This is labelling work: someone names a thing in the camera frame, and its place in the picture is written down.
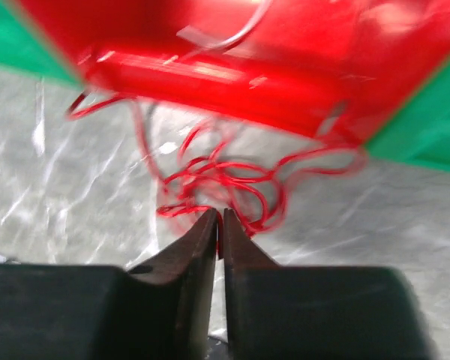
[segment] crinkled plastic sheet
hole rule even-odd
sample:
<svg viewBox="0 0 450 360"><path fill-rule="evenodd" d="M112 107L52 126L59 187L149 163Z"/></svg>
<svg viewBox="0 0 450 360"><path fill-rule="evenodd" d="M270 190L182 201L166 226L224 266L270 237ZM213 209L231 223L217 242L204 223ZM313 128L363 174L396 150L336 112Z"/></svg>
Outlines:
<svg viewBox="0 0 450 360"><path fill-rule="evenodd" d="M124 104L77 122L64 112L80 90L0 71L0 254L31 263L130 267L176 238L155 216L157 185L140 161ZM150 103L144 103L147 110ZM185 134L209 114L159 105L148 138L176 171ZM303 140L243 126L230 156L272 165ZM216 141L201 136L200 155ZM450 359L450 174L371 161L351 178L310 178L278 230L256 241L283 264L387 265L409 278L433 339ZM217 267L211 333L224 336Z"/></svg>

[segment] metallic table surface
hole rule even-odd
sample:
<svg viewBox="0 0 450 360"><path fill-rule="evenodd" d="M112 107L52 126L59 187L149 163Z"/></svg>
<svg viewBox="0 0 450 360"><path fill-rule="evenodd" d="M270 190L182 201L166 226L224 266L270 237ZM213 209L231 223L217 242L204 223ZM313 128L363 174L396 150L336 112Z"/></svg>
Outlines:
<svg viewBox="0 0 450 360"><path fill-rule="evenodd" d="M33 263L130 267L177 235L155 216L157 185L140 162L128 108L66 122L64 111L79 93L0 70L0 253ZM153 113L148 137L165 173L176 168L185 134L208 115L166 104ZM240 126L230 156L269 165L304 143ZM201 136L192 152L215 140ZM400 269L441 356L450 359L449 173L372 160L353 177L309 178L291 196L285 224L255 240L282 264ZM226 336L224 319L219 263L213 335Z"/></svg>

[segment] green board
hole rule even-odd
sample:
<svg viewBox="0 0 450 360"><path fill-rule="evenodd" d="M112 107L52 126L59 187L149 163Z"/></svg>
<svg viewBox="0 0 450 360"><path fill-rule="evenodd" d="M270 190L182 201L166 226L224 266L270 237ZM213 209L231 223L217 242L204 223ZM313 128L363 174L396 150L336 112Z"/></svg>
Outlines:
<svg viewBox="0 0 450 360"><path fill-rule="evenodd" d="M0 1L0 65L77 83L50 53Z"/></svg>
<svg viewBox="0 0 450 360"><path fill-rule="evenodd" d="M367 147L378 158L450 171L450 61Z"/></svg>

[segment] tangled red cable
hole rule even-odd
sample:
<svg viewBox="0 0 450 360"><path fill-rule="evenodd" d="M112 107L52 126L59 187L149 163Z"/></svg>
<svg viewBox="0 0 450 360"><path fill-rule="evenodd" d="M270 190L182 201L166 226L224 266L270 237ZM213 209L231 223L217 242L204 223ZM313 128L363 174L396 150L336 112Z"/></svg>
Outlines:
<svg viewBox="0 0 450 360"><path fill-rule="evenodd" d="M301 151L283 157L271 169L243 161L221 160L223 150L235 137L234 133L225 134L224 131L221 131L221 140L210 154L195 157L182 166L178 172L164 177L152 156L146 139L146 129L143 124L143 114L139 100L136 97L116 94L110 99L93 104L85 109L77 110L87 95L88 93L86 92L82 93L72 103L67 112L69 119L80 119L118 101L130 101L136 139L142 159L147 163L148 170L152 176L158 180L159 192L164 196L164 201L172 202L170 205L162 205L157 209L157 214L165 218L189 215L193 223L199 213L211 208L210 205L200 205L197 202L197 194L202 191L212 199L225 203L226 206L234 209L249 236L263 233L281 225L287 213L289 192L303 176L307 174L340 176L356 173L364 167L367 161L367 156L362 148L346 143L328 143L313 148L304 148ZM190 131L178 150L179 164L182 163L184 154L192 141L199 134L214 130L213 125L214 122L211 119L206 119ZM278 178L278 174L283 167L293 162L344 152L351 153L353 159L343 168L308 167L296 170L285 181L281 181ZM233 170L247 170L256 175L241 177L234 175ZM266 182L273 186L277 194L273 203L269 202L253 186ZM251 204L252 196L261 205L259 214L254 211Z"/></svg>

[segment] red wire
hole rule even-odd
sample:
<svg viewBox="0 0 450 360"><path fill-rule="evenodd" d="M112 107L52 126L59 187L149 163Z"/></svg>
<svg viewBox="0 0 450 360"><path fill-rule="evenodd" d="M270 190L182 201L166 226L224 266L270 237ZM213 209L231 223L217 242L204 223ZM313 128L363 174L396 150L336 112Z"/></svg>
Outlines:
<svg viewBox="0 0 450 360"><path fill-rule="evenodd" d="M143 114L138 99L117 94L108 100L77 110L77 107L85 100L86 96L87 93L84 92L72 103L67 111L69 119L80 119L117 101L125 99L131 101L136 140L142 159L148 165L151 175L158 180L159 192L164 201L166 203L171 202L170 205L162 205L157 209L157 214L165 218L188 215L190 222L195 222L198 213L211 208L210 205L200 205L197 202L197 194L202 191L212 199L233 208L249 236L263 233L276 229L284 221L287 213L289 193L304 176L308 174L347 175L358 172L367 162L367 156L362 148L346 143L329 143L322 144L318 148L305 148L283 157L271 169L253 163L220 160L222 151L235 137L234 133L227 135L221 131L222 139L211 154L195 157L188 161L178 172L164 177L152 156L146 140L146 129L143 125ZM178 150L177 160L179 164L182 164L185 152L194 139L206 131L213 131L213 125L214 122L211 119L206 119L190 131ZM343 168L306 167L296 170L285 181L281 181L278 178L282 168L290 163L326 155L342 154L344 152L349 152L354 156L351 163ZM241 177L233 175L231 170L247 170L248 172L256 173L256 175ZM277 196L274 203L270 203L260 191L252 186L267 182L272 184L276 191ZM253 212L251 197L255 197L260 203L260 212ZM175 222L175 226L180 231L184 231L179 223Z"/></svg>

